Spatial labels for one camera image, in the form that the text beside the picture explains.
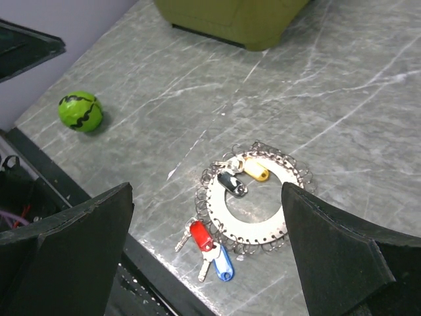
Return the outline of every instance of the gray marble countertop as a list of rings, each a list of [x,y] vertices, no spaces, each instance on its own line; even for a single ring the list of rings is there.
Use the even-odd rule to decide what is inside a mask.
[[[421,236],[420,17],[419,0],[316,0],[277,47],[251,53],[173,29],[141,1],[18,127],[92,196],[130,181],[130,233],[215,313],[306,315],[289,245],[232,255],[227,283],[197,281],[193,242],[174,252],[199,177],[233,144],[259,139],[306,162],[327,202]],[[60,123],[72,90],[101,100],[100,131]],[[259,221],[279,208],[279,182],[249,190],[229,203],[234,215]]]

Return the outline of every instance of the black squiggly line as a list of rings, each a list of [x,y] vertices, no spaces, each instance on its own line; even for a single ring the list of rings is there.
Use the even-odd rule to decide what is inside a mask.
[[[85,114],[83,115],[83,117],[78,118],[78,120],[76,121],[76,124],[72,124],[70,125],[70,128],[75,130],[77,128],[81,128],[84,125],[84,122],[86,122],[87,120],[89,120],[89,114],[91,114],[93,107],[95,106],[95,102],[97,101],[97,98],[95,98],[95,100],[93,101],[93,103],[91,104],[91,107],[89,108],[89,110],[87,110],[85,112]]]
[[[59,102],[59,106],[62,105],[62,103],[65,102],[69,102],[72,100],[76,100],[76,101],[81,101],[81,100],[85,100],[88,102],[92,102],[92,100],[86,99],[85,97],[80,97],[78,95],[66,95],[64,98],[62,98]]]

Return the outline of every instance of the blue key tag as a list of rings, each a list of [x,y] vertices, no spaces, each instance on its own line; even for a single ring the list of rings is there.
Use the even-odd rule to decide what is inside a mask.
[[[221,253],[219,257],[214,259],[213,263],[218,278],[224,282],[232,279],[234,276],[234,269],[232,267],[230,257],[228,257],[228,254],[226,253],[225,247],[223,245],[221,245]]]

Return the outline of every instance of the red key tag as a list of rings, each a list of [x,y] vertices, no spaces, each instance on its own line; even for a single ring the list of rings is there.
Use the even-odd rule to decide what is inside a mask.
[[[201,221],[195,221],[190,225],[190,233],[196,244],[199,246],[200,251],[208,252],[212,250],[212,236],[208,233],[206,227]]]

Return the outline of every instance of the white circular key holder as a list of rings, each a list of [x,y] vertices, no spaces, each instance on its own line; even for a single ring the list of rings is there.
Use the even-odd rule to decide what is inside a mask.
[[[255,142],[248,151],[236,153],[233,148],[231,154],[232,158],[228,159],[228,162],[237,157],[254,159],[278,177],[281,183],[291,182],[302,188],[310,188],[310,191],[315,189],[309,186],[313,182],[307,166],[300,170],[296,160],[283,154],[279,149]],[[280,248],[287,234],[282,206],[272,217],[263,222],[246,223],[235,218],[226,206],[226,189],[216,178],[218,173],[226,169],[227,166],[216,168],[213,163],[203,172],[202,186],[196,193],[196,211],[199,218],[208,225],[215,240],[236,253],[252,254],[259,247],[265,251]]]
[[[258,164],[275,174],[281,183],[292,182],[299,185],[297,177],[294,176],[292,171],[283,168],[275,161],[264,157],[252,159],[255,159]],[[220,223],[224,224],[221,233],[227,238],[233,241],[243,240],[251,245],[259,245],[273,242],[287,233],[282,206],[272,217],[263,222],[246,223],[235,218],[228,210],[225,201],[225,191],[226,189],[215,178],[209,183],[209,217],[215,226],[218,226]]]

